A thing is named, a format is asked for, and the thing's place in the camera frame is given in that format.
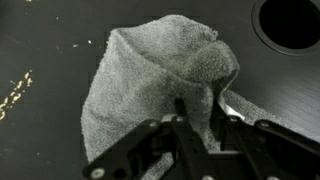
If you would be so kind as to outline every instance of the black table surface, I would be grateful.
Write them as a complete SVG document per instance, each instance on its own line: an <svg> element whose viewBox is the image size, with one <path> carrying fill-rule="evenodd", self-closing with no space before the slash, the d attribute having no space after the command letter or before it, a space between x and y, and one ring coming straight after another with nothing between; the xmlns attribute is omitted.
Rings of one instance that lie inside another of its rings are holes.
<svg viewBox="0 0 320 180"><path fill-rule="evenodd" d="M110 30L182 14L219 31L241 71L231 89L320 135L320 52L294 57L255 34L255 0L1 0L0 101L33 84L0 121L0 179L82 179L81 109Z"/></svg>

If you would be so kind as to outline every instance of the black robotic claw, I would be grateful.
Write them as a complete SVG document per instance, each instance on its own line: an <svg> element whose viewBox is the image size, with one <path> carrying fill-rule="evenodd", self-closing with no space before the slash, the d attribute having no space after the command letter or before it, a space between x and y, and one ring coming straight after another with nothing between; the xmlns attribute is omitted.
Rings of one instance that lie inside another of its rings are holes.
<svg viewBox="0 0 320 180"><path fill-rule="evenodd" d="M210 128L221 152L209 154L183 100L170 122L145 120L83 170L87 179L141 179L162 154L174 164L160 179L298 180L320 177L320 144L269 120L249 126L214 101Z"/></svg>

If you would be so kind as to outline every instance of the metal screw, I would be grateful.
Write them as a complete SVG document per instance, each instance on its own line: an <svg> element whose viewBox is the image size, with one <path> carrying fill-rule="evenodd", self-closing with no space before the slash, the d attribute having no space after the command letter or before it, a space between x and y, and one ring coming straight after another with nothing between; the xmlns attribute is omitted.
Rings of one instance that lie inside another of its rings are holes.
<svg viewBox="0 0 320 180"><path fill-rule="evenodd" d="M214 178L206 175L206 176L203 176L201 180L214 180Z"/></svg>
<svg viewBox="0 0 320 180"><path fill-rule="evenodd" d="M104 169L98 168L91 172L91 179L100 179L104 176Z"/></svg>
<svg viewBox="0 0 320 180"><path fill-rule="evenodd" d="M237 121L238 121L238 119L237 119L237 118L235 118L235 117L230 117L230 121L232 121L232 122L237 122Z"/></svg>
<svg viewBox="0 0 320 180"><path fill-rule="evenodd" d="M178 117L177 117L177 121L178 121L178 122L182 122L182 121L183 121L183 117L178 116Z"/></svg>
<svg viewBox="0 0 320 180"><path fill-rule="evenodd" d="M267 177L267 180L280 180L280 179L275 176L269 176Z"/></svg>
<svg viewBox="0 0 320 180"><path fill-rule="evenodd" d="M263 126L263 127L269 127L269 124L267 123L267 122L260 122L260 124L261 124L261 126Z"/></svg>
<svg viewBox="0 0 320 180"><path fill-rule="evenodd" d="M155 126L157 126L157 123L156 123L156 122L151 122L151 123L150 123L150 126L151 126L151 127L155 127Z"/></svg>

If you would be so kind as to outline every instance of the circular hole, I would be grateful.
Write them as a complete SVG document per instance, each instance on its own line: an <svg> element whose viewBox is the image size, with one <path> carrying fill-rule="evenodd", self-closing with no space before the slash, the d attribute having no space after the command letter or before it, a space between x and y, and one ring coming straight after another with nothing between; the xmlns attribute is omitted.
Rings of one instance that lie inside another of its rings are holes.
<svg viewBox="0 0 320 180"><path fill-rule="evenodd" d="M320 13L308 0L267 0L259 21L263 32L286 48L308 48L320 39Z"/></svg>
<svg viewBox="0 0 320 180"><path fill-rule="evenodd" d="M127 172L124 169L117 169L113 172L113 177L116 179L123 179L127 176Z"/></svg>

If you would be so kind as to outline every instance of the gray towel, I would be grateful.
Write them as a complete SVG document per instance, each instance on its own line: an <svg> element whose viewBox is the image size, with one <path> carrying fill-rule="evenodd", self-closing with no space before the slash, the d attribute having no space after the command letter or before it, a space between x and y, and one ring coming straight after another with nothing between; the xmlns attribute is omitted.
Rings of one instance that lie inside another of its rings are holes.
<svg viewBox="0 0 320 180"><path fill-rule="evenodd" d="M143 120L174 113L175 98L185 101L190 123L209 151L218 149L209 118L213 99L221 95L248 123L261 118L280 122L226 90L239 64L217 35L180 15L111 31L82 112L89 162ZM158 179L171 163L165 155L144 178Z"/></svg>

